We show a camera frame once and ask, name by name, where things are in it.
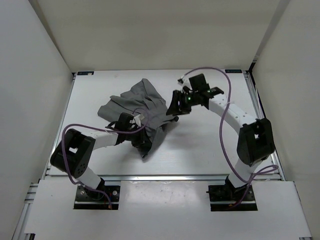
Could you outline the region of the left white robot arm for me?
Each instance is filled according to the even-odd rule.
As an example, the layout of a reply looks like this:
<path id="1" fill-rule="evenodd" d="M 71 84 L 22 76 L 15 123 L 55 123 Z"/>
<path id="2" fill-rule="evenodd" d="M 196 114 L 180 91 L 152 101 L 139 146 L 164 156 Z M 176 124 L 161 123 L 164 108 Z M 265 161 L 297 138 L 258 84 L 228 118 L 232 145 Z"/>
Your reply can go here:
<path id="1" fill-rule="evenodd" d="M 148 121 L 147 114 L 135 111 L 133 114 L 121 113 L 117 121 L 104 129 L 70 124 L 62 131 L 50 164 L 66 173 L 73 184 L 84 187 L 85 193 L 93 200 L 100 200 L 107 194 L 105 181 L 89 168 L 93 151 L 125 141 L 137 149 L 151 146 L 146 132 Z"/>

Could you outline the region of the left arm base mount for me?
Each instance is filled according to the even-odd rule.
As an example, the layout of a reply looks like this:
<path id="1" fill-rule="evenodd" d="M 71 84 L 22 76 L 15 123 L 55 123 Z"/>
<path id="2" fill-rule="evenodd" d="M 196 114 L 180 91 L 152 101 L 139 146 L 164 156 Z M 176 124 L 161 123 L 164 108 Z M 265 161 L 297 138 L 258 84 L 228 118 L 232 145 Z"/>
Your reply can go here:
<path id="1" fill-rule="evenodd" d="M 105 185 L 103 193 L 89 191 L 78 185 L 75 193 L 73 208 L 75 210 L 118 210 L 120 200 L 120 185 Z"/>

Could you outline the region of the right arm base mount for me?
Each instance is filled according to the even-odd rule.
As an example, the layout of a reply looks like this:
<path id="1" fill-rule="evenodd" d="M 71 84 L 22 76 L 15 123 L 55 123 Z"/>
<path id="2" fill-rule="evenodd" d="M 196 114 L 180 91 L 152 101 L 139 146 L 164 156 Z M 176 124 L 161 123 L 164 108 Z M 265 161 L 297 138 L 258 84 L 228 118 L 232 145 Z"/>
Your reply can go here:
<path id="1" fill-rule="evenodd" d="M 227 184 L 209 185 L 206 193 L 209 195 L 211 212 L 258 210 L 252 185 L 245 185 L 239 189 L 231 189 Z"/>

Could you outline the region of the grey pleated skirt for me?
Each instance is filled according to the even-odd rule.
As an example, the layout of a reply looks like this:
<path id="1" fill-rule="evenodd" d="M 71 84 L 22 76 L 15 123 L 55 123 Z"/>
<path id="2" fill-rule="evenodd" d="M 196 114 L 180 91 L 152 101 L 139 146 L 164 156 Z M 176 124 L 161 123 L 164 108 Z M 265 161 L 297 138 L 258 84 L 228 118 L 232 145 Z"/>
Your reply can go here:
<path id="1" fill-rule="evenodd" d="M 133 116 L 143 114 L 144 119 L 141 125 L 145 126 L 152 147 L 148 153 L 139 153 L 142 158 L 152 155 L 163 143 L 167 128 L 174 122 L 167 122 L 173 115 L 166 115 L 168 108 L 166 100 L 157 92 L 152 83 L 143 78 L 131 87 L 130 90 L 121 93 L 119 96 L 112 95 L 105 105 L 102 105 L 97 115 L 110 122 L 119 120 L 123 113 Z M 132 134 L 126 136 L 126 140 L 131 142 Z"/>

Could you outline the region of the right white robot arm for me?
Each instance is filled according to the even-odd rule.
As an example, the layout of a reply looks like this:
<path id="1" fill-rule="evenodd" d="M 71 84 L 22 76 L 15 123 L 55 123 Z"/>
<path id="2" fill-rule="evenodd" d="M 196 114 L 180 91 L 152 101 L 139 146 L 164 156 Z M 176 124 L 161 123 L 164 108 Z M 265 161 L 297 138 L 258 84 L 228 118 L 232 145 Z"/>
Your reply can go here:
<path id="1" fill-rule="evenodd" d="M 259 164 L 275 151 L 271 122 L 267 118 L 255 118 L 230 101 L 231 95 L 218 87 L 210 87 L 204 74 L 188 81 L 178 79 L 181 90 L 172 92 L 167 115 L 187 115 L 193 106 L 203 106 L 220 116 L 219 140 L 223 140 L 223 124 L 227 123 L 237 133 L 236 152 L 238 161 L 230 164 L 231 173 L 226 179 L 224 193 L 230 200 L 238 199 L 243 187 L 253 180 Z"/>

